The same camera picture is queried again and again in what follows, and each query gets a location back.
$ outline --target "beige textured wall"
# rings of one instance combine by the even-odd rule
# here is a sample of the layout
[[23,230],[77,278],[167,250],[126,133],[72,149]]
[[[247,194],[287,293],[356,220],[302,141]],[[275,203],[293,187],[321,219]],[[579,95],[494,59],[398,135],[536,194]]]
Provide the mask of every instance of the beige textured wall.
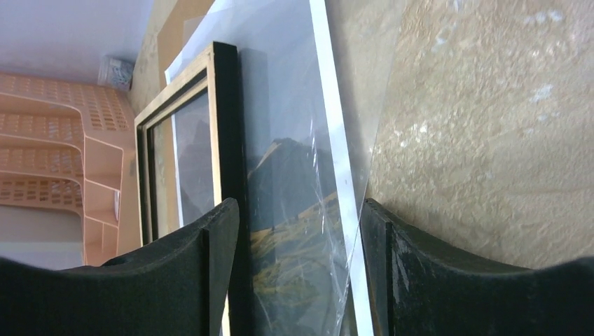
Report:
[[404,8],[368,196],[495,260],[594,254],[594,2]]
[[167,17],[175,7],[177,0],[155,0],[151,16],[148,19],[142,45],[134,66],[132,89],[128,100],[138,115],[161,91],[159,82],[159,54],[157,35]]

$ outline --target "clear plastic sheet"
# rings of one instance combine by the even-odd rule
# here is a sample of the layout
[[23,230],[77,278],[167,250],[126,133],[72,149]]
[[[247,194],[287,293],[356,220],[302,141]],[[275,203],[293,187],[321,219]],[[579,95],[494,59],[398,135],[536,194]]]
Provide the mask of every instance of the clear plastic sheet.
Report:
[[[371,160],[369,143],[375,138],[388,71],[374,83],[379,93],[373,98],[379,102],[372,111],[350,108],[351,115],[372,121],[347,143],[324,1],[216,1],[205,17],[189,20],[186,27],[196,22],[195,32],[184,33],[188,43],[165,77],[174,78],[211,41],[238,47],[256,334],[347,333],[341,327],[349,275],[358,332],[369,334],[357,226]],[[325,22],[326,34],[316,28],[319,22]],[[357,48],[369,47],[364,36],[357,42],[347,52],[368,53],[357,53]],[[366,151],[363,159],[353,157],[362,162],[358,171],[351,171],[350,151]],[[359,184],[353,185],[353,179]]]
[[503,263],[593,254],[593,29],[589,0],[408,1],[373,197]]
[[360,213],[406,1],[326,3]]

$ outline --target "picture frame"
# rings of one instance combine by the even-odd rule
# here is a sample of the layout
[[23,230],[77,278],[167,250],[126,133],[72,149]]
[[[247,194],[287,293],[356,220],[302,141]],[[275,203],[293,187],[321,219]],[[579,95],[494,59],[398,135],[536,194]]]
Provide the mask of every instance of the picture frame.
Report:
[[[180,166],[184,164],[184,154],[180,154],[182,150],[178,146],[182,142],[179,139],[180,134],[185,132],[186,135],[204,135],[204,125],[201,129],[192,128],[200,123],[207,124],[209,134],[206,139],[201,138],[203,141],[184,140],[186,146],[202,146],[202,152],[193,153],[193,157],[186,160],[186,166],[189,165],[190,170],[182,171],[183,167]],[[176,129],[176,125],[177,128],[185,127],[185,131]],[[218,42],[207,46],[134,119],[134,126],[137,133],[139,212],[143,244],[149,244],[180,228],[184,221],[187,224],[197,220],[201,214],[229,197],[237,200],[240,212],[244,213],[246,174],[240,71],[235,46]],[[198,166],[204,168],[202,173],[208,172],[210,166],[212,201],[202,207],[202,212],[194,211],[191,218],[184,218],[183,199],[186,203],[197,202],[196,199],[188,202],[188,195],[183,197],[184,192],[188,192],[183,190],[184,186],[195,180],[202,180],[202,188],[208,189],[208,181],[204,182],[208,176],[198,176],[198,173],[191,171]]]

